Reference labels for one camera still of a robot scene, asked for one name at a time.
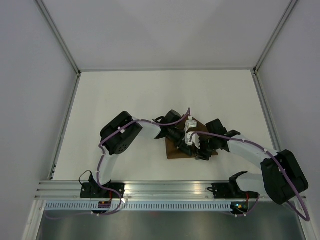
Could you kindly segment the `brown cloth napkin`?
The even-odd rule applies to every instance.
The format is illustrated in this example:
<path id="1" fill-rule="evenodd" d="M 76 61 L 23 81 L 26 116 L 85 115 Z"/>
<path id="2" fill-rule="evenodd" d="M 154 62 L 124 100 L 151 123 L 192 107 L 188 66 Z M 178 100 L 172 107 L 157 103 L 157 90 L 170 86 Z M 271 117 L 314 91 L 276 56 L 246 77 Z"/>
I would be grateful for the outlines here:
<path id="1" fill-rule="evenodd" d="M 195 158 L 195 156 L 187 156 L 186 154 L 178 150 L 175 147 L 175 142 L 181 138 L 185 138 L 185 133 L 195 132 L 195 131 L 207 132 L 207 128 L 204 124 L 202 124 L 201 122 L 199 122 L 197 119 L 194 118 L 198 123 L 198 127 L 191 128 L 188 132 L 185 132 L 184 128 L 185 128 L 185 122 L 187 119 L 188 118 L 182 120 L 180 123 L 176 125 L 168 126 L 166 129 L 165 149 L 166 149 L 166 156 L 168 160 Z"/>

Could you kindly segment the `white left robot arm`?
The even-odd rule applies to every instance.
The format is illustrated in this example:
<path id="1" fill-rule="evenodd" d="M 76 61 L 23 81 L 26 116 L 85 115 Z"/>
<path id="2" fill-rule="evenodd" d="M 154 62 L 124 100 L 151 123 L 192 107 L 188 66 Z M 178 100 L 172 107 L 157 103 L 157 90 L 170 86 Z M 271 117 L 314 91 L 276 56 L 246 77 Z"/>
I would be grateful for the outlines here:
<path id="1" fill-rule="evenodd" d="M 188 127 L 179 128 L 179 124 L 193 121 L 190 110 L 184 115 L 180 115 L 174 110 L 167 113 L 166 116 L 160 116 L 154 120 L 135 119 L 128 112 L 121 112 L 100 132 L 101 141 L 98 147 L 102 150 L 102 156 L 99 160 L 96 174 L 90 174 L 89 187 L 92 194 L 98 198 L 104 198 L 110 192 L 115 192 L 110 187 L 110 179 L 100 181 L 101 167 L 103 161 L 106 161 L 104 173 L 107 177 L 113 171 L 118 155 L 126 151 L 138 135 L 146 135 L 152 139 L 165 138 L 182 154 L 183 158 L 194 157 L 193 149 L 186 141 Z"/>

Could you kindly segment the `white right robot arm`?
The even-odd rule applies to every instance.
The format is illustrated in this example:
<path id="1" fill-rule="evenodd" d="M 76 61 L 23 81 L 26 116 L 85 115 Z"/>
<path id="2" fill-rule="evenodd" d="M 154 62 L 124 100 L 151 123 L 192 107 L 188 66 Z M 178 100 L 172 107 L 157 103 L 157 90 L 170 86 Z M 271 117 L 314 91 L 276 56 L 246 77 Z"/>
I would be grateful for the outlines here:
<path id="1" fill-rule="evenodd" d="M 245 192 L 266 194 L 278 205 L 297 197 L 309 183 L 295 157 L 285 149 L 267 149 L 249 140 L 236 130 L 228 131 L 219 119 L 206 124 L 207 131 L 186 134 L 188 145 L 205 153 L 224 150 L 239 156 L 260 169 L 259 174 L 242 171 L 230 178 L 228 192 L 235 198 Z"/>

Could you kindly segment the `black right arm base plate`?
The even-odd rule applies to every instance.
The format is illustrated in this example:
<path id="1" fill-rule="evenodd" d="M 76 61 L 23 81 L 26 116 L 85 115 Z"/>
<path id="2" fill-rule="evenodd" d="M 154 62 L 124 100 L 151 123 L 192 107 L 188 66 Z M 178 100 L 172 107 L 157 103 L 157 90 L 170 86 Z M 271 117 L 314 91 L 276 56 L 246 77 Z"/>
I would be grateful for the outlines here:
<path id="1" fill-rule="evenodd" d="M 215 182 L 207 190 L 213 193 L 214 199 L 256 199 L 257 192 L 242 191 L 236 183 L 232 182 Z"/>

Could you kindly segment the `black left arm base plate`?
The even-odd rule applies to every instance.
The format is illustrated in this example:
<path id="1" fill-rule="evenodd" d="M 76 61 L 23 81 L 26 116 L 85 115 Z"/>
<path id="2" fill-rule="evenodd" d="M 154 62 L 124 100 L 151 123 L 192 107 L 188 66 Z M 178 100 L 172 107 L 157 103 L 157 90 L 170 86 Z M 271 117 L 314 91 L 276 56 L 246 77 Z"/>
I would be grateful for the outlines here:
<path id="1" fill-rule="evenodd" d="M 80 191 L 81 199 L 119 199 L 116 192 L 120 194 L 121 197 L 124 196 L 125 184 L 122 182 L 108 182 L 103 185 L 105 188 L 112 189 L 113 191 L 102 189 L 97 183 L 86 182 L 82 184 Z"/>

